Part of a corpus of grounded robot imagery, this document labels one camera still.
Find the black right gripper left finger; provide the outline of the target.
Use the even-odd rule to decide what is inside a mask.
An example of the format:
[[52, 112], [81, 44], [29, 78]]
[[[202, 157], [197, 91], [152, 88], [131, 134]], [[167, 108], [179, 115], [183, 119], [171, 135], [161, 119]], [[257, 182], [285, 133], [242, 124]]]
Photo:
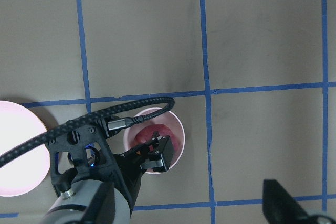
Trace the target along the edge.
[[79, 223], [113, 223], [115, 218], [114, 183], [103, 182]]

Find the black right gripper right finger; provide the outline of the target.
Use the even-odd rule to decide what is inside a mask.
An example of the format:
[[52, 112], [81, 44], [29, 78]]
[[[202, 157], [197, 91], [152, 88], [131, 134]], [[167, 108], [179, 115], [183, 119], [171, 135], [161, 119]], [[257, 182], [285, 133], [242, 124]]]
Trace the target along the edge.
[[263, 215], [268, 223], [314, 223], [277, 180], [265, 179], [262, 190]]

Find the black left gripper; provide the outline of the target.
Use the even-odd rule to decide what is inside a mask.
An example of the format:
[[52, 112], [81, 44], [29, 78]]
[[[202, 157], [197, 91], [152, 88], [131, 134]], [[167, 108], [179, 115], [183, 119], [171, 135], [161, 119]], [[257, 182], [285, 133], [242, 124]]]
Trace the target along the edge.
[[132, 203], [137, 200], [143, 174], [149, 169], [157, 173], [167, 172], [173, 156], [174, 147], [168, 135], [157, 135], [122, 154], [115, 154]]

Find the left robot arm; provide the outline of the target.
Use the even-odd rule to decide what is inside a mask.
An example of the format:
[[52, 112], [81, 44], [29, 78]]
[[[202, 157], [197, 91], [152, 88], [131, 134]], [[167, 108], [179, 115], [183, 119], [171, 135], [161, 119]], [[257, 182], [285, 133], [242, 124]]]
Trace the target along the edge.
[[145, 143], [113, 156], [113, 167], [89, 168], [90, 175], [75, 180], [78, 171], [67, 170], [56, 182], [58, 199], [42, 223], [129, 223], [148, 169], [167, 172], [174, 155], [170, 136], [154, 132]]

